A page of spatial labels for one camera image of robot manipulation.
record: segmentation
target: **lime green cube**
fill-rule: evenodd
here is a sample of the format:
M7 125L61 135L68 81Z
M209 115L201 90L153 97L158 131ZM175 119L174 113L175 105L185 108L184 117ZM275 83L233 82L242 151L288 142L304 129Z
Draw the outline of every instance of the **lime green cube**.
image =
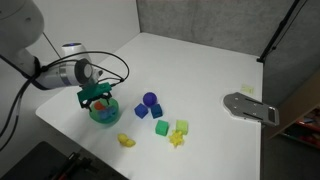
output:
M166 136L169 129L169 123L159 120L156 126L156 133L162 136Z
M176 130L181 131L183 135L187 135L188 134L188 121L177 120Z

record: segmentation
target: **table surface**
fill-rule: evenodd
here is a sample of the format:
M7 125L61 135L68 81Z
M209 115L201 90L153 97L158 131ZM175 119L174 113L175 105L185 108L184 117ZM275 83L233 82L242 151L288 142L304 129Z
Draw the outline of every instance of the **table surface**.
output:
M261 124L230 116L225 95L252 86L261 100L263 65L255 56L141 33L118 51L130 77L112 90L120 105L113 126L91 120L76 93L66 88L41 105L36 114L83 148L133 180L253 180L260 178ZM101 66L126 74L113 57ZM137 117L133 109L146 92L157 94L169 133L177 119L189 122L183 146L155 134L158 119ZM136 141L122 147L118 133Z

